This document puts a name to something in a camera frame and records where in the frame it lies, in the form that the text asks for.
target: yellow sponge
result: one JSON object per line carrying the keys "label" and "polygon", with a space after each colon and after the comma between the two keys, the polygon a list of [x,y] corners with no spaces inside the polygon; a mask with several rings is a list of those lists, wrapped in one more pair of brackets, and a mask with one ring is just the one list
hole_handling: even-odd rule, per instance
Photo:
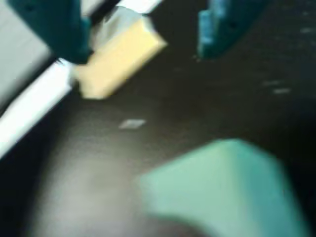
{"label": "yellow sponge", "polygon": [[87,65],[75,66],[74,75],[84,98],[110,96],[166,46],[159,34],[148,27],[149,23],[147,18],[139,17],[127,29],[112,33],[113,36],[96,49]]}

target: table surface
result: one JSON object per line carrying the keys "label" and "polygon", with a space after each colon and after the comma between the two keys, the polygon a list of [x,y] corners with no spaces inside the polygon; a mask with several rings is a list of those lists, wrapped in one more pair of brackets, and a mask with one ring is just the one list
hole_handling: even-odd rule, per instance
{"label": "table surface", "polygon": [[[165,0],[151,15],[168,48],[108,100],[84,101],[73,91],[1,161],[0,232],[17,236],[27,226],[40,236],[48,224],[55,230],[54,207],[72,212],[67,194],[78,192],[83,201],[92,198],[82,194],[87,185],[94,193],[96,180],[110,180],[102,187],[116,194],[102,210],[117,215],[100,216],[107,236],[123,236],[109,225],[132,226],[137,201],[126,188],[130,180],[225,138],[252,142],[283,161],[316,223],[316,2],[274,1],[216,61],[196,57],[197,14],[204,8],[203,0]],[[146,124],[119,129],[126,119]],[[84,185],[70,191],[73,177]]]}

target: dark surface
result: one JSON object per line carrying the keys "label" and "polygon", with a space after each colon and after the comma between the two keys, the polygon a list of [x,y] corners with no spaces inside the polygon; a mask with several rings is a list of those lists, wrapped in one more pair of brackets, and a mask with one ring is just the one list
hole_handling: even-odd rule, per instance
{"label": "dark surface", "polygon": [[[212,62],[195,56],[204,8],[203,0],[166,0],[152,14],[169,43],[163,53],[106,101],[83,101],[73,92],[1,160],[1,236],[17,235],[48,157],[141,157],[134,170],[141,173],[209,141],[237,137],[284,162],[316,223],[316,2],[275,1]],[[119,130],[125,119],[147,123]]]}

